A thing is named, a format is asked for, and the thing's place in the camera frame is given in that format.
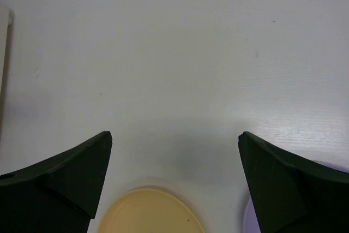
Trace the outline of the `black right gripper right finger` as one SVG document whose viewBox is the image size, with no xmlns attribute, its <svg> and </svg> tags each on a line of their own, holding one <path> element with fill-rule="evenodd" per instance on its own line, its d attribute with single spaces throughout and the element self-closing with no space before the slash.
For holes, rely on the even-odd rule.
<svg viewBox="0 0 349 233">
<path fill-rule="evenodd" d="M 243 132 L 238 149 L 260 232 L 348 232 L 348 170 Z"/>
</svg>

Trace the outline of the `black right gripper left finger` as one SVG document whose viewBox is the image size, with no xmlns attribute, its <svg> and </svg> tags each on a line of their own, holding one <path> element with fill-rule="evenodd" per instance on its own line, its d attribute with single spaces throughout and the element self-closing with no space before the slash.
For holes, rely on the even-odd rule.
<svg viewBox="0 0 349 233">
<path fill-rule="evenodd" d="M 80 145 L 1 175 L 1 232 L 87 232 L 112 149 L 103 131 Z"/>
</svg>

